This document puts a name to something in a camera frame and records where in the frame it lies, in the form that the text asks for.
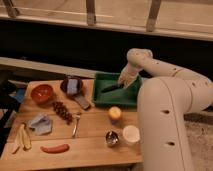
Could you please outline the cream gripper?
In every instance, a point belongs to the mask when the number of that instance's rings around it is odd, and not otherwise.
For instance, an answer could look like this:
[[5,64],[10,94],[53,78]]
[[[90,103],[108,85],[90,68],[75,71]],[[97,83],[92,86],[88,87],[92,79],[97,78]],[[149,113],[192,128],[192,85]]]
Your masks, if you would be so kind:
[[120,73],[117,81],[118,85],[124,84],[124,89],[127,89],[130,85],[132,85],[140,71],[140,67],[128,63]]

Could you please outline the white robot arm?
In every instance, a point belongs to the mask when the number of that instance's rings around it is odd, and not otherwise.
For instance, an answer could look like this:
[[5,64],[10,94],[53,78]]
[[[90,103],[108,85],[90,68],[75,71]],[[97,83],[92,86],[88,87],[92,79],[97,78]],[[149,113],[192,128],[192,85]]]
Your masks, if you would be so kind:
[[213,81],[153,58],[149,49],[127,52],[118,82],[129,87],[144,70],[151,77],[137,96],[144,171],[194,171],[184,116],[213,104]]

